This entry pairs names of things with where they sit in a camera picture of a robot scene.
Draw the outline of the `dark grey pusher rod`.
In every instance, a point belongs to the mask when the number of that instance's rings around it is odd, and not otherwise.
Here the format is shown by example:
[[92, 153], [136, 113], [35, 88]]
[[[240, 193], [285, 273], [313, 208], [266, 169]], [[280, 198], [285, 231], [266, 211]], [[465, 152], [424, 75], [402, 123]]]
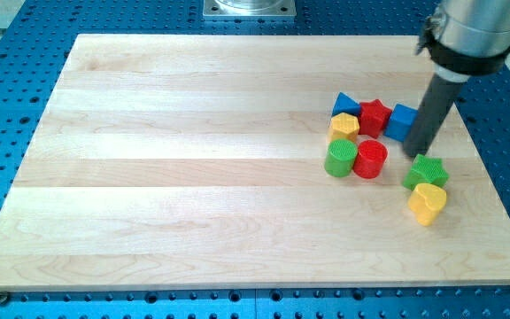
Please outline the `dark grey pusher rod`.
[[403, 142], [403, 150], [408, 157], [428, 152], [463, 85], [463, 82], [451, 82], [438, 74], [432, 76]]

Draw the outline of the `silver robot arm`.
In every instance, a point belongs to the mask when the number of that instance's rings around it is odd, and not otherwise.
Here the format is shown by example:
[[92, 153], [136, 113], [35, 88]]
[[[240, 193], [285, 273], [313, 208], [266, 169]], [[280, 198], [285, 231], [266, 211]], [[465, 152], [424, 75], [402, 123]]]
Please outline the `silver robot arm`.
[[510, 0], [443, 0], [421, 28], [417, 53], [426, 50], [434, 74], [403, 142], [407, 156], [426, 154], [462, 87], [494, 74], [510, 54]]

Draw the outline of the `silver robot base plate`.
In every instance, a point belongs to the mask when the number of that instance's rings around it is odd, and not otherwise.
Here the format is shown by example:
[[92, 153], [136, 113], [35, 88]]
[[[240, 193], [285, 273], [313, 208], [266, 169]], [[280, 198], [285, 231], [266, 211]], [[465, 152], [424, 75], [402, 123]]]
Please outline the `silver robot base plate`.
[[204, 0], [205, 18], [261, 18], [285, 17], [297, 15], [294, 0]]

